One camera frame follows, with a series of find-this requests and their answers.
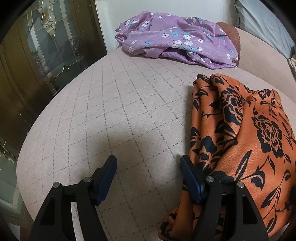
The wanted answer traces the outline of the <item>cream floral crumpled blanket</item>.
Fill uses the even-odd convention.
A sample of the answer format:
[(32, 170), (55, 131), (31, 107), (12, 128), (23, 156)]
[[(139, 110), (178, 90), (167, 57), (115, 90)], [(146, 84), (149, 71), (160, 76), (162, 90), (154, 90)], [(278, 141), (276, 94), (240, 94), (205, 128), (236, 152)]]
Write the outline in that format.
[(287, 61), (294, 78), (296, 78), (296, 56), (293, 55), (292, 57), (288, 58)]

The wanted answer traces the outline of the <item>wooden glass-panel wardrobe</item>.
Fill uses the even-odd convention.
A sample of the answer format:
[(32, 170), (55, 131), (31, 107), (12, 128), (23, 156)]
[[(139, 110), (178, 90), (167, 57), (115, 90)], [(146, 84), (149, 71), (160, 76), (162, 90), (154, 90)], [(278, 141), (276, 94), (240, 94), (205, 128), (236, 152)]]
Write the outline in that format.
[(95, 156), (100, 84), (89, 66), (106, 55), (94, 1), (1, 1), (1, 216), (20, 226), (45, 181)]

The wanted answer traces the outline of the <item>grey pillow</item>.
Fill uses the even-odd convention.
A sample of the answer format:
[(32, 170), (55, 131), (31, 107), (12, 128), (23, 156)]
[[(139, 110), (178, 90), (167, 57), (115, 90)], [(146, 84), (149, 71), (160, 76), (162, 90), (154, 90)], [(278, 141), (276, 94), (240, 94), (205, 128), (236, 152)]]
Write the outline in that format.
[(261, 1), (234, 1), (237, 25), (241, 30), (263, 40), (285, 58), (293, 56), (295, 43), (287, 29)]

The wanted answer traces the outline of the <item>orange black floral garment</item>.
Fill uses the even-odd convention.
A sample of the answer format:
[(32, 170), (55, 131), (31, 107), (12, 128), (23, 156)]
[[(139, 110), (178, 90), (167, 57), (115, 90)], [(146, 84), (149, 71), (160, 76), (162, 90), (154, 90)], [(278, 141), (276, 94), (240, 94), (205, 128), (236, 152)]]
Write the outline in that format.
[[(279, 94), (251, 90), (222, 74), (200, 74), (193, 85), (186, 155), (206, 176), (246, 186), (269, 239), (280, 233), (280, 240), (295, 240), (295, 136)], [(179, 205), (162, 223), (159, 238), (191, 240), (200, 213), (184, 180)], [(214, 240), (221, 240), (223, 221)]]

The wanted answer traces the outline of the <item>beige quilted bolster cushion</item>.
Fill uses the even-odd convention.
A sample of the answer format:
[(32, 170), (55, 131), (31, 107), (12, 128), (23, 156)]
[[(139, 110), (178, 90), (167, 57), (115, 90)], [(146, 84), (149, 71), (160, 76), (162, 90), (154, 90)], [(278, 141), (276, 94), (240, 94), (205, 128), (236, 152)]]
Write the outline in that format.
[(295, 101), (295, 78), (287, 59), (266, 42), (232, 25), (218, 22), (238, 52), (238, 67), (271, 84)]

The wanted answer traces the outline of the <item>purple floral garment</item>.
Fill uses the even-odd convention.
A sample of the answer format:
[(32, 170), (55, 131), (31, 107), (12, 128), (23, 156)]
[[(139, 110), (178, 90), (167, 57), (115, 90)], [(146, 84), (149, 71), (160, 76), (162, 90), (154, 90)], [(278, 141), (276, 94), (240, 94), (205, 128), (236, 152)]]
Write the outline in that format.
[(235, 68), (238, 52), (216, 23), (143, 11), (121, 23), (115, 39), (132, 55), (172, 58), (210, 69)]

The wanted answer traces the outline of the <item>pink quilted mattress cover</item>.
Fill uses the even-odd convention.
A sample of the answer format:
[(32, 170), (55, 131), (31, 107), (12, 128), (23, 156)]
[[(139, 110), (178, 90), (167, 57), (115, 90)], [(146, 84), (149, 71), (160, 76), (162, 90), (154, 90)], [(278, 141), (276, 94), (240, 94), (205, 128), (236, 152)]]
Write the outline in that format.
[[(295, 136), (295, 103), (240, 68), (208, 70), (117, 49), (89, 70), (101, 89), (91, 125), (95, 156), (90, 164), (77, 163), (71, 173), (45, 181), (47, 191), (37, 212), (32, 204), (26, 205), (33, 221), (54, 182), (77, 184), (114, 155), (115, 176), (106, 199), (96, 207), (107, 240), (162, 240), (161, 225), (180, 202), (180, 159), (190, 149), (193, 83), (200, 74), (222, 74), (255, 91), (275, 90)], [(84, 240), (77, 206), (71, 208), (76, 240)]]

